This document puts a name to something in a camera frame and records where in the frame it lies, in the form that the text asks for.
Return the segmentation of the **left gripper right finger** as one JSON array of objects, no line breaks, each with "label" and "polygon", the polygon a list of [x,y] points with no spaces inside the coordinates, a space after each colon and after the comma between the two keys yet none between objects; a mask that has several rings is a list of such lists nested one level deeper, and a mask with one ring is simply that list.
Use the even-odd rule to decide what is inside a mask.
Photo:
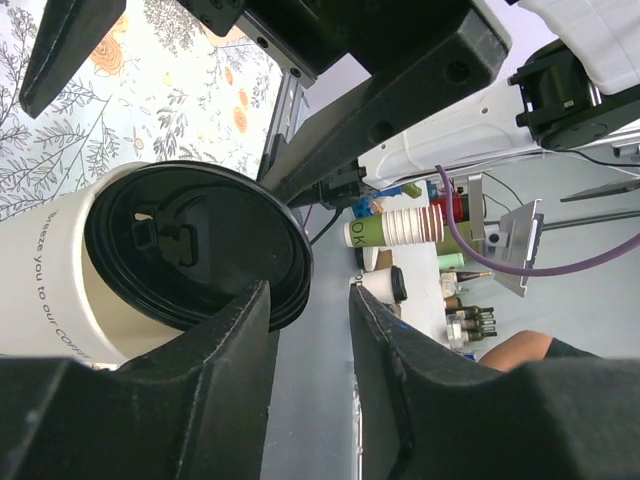
[{"label": "left gripper right finger", "polygon": [[353,287],[366,479],[635,479],[639,364],[560,358],[503,373]]}]

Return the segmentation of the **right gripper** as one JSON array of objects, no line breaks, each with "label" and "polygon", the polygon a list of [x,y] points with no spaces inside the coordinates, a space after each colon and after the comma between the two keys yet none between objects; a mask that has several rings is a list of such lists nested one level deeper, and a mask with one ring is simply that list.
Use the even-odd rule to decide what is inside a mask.
[{"label": "right gripper", "polygon": [[290,204],[394,135],[490,85],[510,48],[471,1],[182,1],[213,33],[236,26],[305,83],[349,54],[370,77],[276,140],[258,180]]}]

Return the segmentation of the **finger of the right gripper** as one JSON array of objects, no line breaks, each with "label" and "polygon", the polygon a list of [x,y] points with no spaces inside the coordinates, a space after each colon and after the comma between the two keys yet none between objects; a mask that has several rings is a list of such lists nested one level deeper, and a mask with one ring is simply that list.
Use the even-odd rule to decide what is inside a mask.
[{"label": "finger of the right gripper", "polygon": [[48,0],[19,93],[37,118],[91,55],[126,8],[125,0]]}]

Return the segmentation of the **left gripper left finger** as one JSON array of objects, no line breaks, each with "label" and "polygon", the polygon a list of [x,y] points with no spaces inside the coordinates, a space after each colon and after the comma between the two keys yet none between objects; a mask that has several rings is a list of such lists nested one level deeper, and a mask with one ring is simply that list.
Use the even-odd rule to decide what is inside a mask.
[{"label": "left gripper left finger", "polygon": [[68,358],[1,362],[5,479],[256,479],[274,373],[270,292],[116,370]]}]

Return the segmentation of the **white paper coffee cup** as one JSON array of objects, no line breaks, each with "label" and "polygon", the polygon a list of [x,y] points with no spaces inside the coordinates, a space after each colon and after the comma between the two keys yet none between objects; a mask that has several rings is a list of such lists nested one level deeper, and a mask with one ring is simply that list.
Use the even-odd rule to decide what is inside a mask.
[{"label": "white paper coffee cup", "polygon": [[89,187],[2,222],[3,358],[69,356],[118,366],[188,328],[188,315],[174,308],[133,308],[102,280],[86,252],[90,206],[142,166],[120,166]]}]

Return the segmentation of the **black cup lid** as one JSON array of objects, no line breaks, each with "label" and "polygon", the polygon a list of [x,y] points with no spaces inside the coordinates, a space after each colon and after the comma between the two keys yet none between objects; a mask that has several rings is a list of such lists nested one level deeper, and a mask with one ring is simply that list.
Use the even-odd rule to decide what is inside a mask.
[{"label": "black cup lid", "polygon": [[256,181],[225,167],[136,167],[96,196],[84,227],[99,276],[131,307],[186,331],[250,284],[270,292],[269,329],[304,311],[313,255],[304,229]]}]

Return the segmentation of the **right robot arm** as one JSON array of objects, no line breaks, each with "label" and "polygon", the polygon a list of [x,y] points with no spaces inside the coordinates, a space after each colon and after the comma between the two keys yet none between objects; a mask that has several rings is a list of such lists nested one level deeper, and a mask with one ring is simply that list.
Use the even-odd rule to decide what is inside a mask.
[{"label": "right robot arm", "polygon": [[565,152],[639,117],[635,1],[523,1],[554,40],[506,79],[512,37],[485,1],[184,1],[207,30],[246,33],[313,85],[344,56],[368,73],[292,136],[260,182],[292,205],[342,206],[372,190],[520,149]]}]

